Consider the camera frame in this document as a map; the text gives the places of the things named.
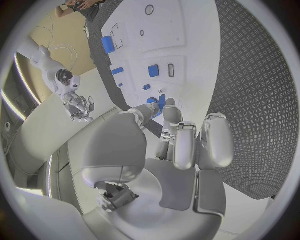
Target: curved white surface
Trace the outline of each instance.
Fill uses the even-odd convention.
[[[90,116],[94,119],[115,107],[96,68],[81,76],[76,93],[93,98],[95,111]],[[35,173],[57,149],[87,125],[71,121],[63,102],[56,94],[52,94],[20,128],[10,150],[14,161],[23,171]],[[24,151],[35,159],[32,164],[24,159]]]
[[[147,5],[154,6],[149,16],[145,14]],[[167,98],[175,99],[183,119],[194,122],[199,132],[211,103],[220,63],[221,30],[215,1],[126,0],[104,25],[103,36],[110,36],[115,24],[120,30],[114,38],[122,39],[123,46],[109,57],[111,69],[124,69],[114,79],[117,86],[123,83],[121,90],[126,103],[131,107],[145,104],[150,97],[158,99],[159,90],[163,89]],[[166,62],[174,64],[174,78],[165,74]],[[159,66],[158,77],[148,74],[148,66],[153,63]],[[146,84],[151,89],[143,90]],[[162,115],[154,120],[164,123]]]

